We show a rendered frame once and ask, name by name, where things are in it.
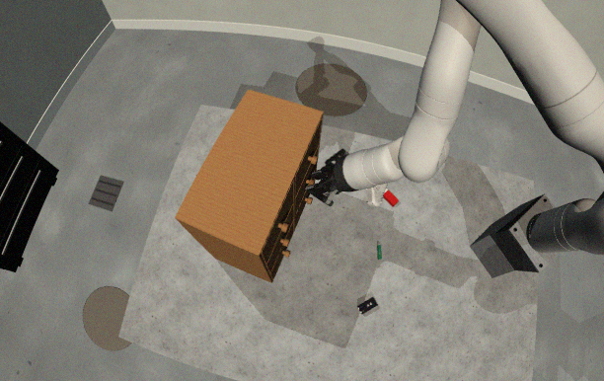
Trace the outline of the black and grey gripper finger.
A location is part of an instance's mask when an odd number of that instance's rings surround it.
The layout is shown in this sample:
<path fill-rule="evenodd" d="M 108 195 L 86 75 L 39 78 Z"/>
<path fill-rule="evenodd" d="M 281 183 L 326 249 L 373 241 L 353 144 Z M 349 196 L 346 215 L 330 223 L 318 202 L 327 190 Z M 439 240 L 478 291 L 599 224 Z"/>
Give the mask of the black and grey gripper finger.
<path fill-rule="evenodd" d="M 310 186 L 306 186 L 305 190 L 308 193 L 310 193 L 311 195 L 313 195 L 314 197 L 316 197 L 317 199 L 320 198 L 321 201 L 323 203 L 327 204 L 328 206 L 332 206 L 334 204 L 332 199 L 335 196 L 335 194 L 338 192 L 338 190 L 330 191 L 327 188 L 326 183 L 332 181 L 334 178 L 335 178 L 334 175 L 330 174 L 327 177 L 321 179 L 319 183 L 313 184 Z M 325 192 L 328 192 L 328 193 L 325 193 Z"/>
<path fill-rule="evenodd" d="M 332 162 L 336 161 L 340 156 L 344 156 L 349 154 L 348 152 L 346 152 L 344 149 L 340 150 L 339 152 L 337 152 L 335 155 L 333 155 L 331 158 L 329 158 L 325 164 L 327 167 L 322 167 L 321 170 L 317 170 L 314 173 L 311 174 L 311 177 L 313 177 L 315 180 L 321 180 L 325 177 L 328 176 L 328 172 L 329 171 L 333 171 L 334 170 L 334 165 Z M 332 165 L 331 165 L 332 164 Z"/>

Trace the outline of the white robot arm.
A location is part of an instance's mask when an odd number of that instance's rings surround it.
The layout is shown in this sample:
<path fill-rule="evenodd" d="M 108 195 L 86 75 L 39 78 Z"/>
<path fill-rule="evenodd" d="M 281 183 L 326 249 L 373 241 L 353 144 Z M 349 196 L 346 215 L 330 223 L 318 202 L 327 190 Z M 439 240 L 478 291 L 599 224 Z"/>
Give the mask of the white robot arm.
<path fill-rule="evenodd" d="M 404 137 L 350 153 L 343 161 L 345 180 L 355 190 L 366 189 L 371 207 L 381 204 L 388 183 L 403 176 L 426 182 L 446 161 L 447 136 L 463 103 L 481 25 L 553 134 L 593 157 L 604 174 L 604 81 L 544 2 L 441 0 Z M 604 191 L 597 200 L 583 198 L 534 215 L 526 235 L 539 253 L 604 255 Z"/>

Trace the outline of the brown wooden chest of drawers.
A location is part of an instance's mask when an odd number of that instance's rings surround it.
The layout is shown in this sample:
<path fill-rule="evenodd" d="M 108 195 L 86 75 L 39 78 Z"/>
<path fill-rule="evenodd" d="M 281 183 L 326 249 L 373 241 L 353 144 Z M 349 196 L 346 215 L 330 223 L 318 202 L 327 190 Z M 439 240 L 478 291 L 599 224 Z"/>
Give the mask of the brown wooden chest of drawers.
<path fill-rule="evenodd" d="M 248 90 L 175 218 L 215 259 L 272 283 L 261 252 L 292 182 L 295 231 L 295 175 L 323 114 Z"/>

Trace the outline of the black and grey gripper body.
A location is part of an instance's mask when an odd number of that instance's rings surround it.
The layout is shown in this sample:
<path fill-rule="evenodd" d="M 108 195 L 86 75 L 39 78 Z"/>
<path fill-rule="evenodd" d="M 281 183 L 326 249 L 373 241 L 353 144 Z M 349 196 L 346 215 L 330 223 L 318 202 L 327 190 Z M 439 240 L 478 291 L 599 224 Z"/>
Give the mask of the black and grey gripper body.
<path fill-rule="evenodd" d="M 347 155 L 339 157 L 335 162 L 334 170 L 328 172 L 328 175 L 333 174 L 336 180 L 333 179 L 332 181 L 326 183 L 326 186 L 330 191 L 338 190 L 338 192 L 336 194 L 339 194 L 342 191 L 358 191 L 358 190 L 353 189 L 347 183 L 347 181 L 345 180 L 345 177 L 343 175 L 342 166 L 343 166 L 343 161 Z M 334 172 L 335 172 L 335 174 L 334 174 Z"/>

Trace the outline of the black nine-volt battery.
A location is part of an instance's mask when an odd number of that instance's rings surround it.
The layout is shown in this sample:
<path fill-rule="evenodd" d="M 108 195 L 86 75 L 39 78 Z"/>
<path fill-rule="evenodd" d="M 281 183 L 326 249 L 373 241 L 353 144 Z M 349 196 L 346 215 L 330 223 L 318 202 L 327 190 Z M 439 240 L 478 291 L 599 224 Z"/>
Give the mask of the black nine-volt battery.
<path fill-rule="evenodd" d="M 378 304 L 375 301 L 374 297 L 368 299 L 367 301 L 361 303 L 360 305 L 357 306 L 358 310 L 360 311 L 361 314 L 366 313 L 367 311 L 371 310 L 372 308 L 376 307 Z"/>

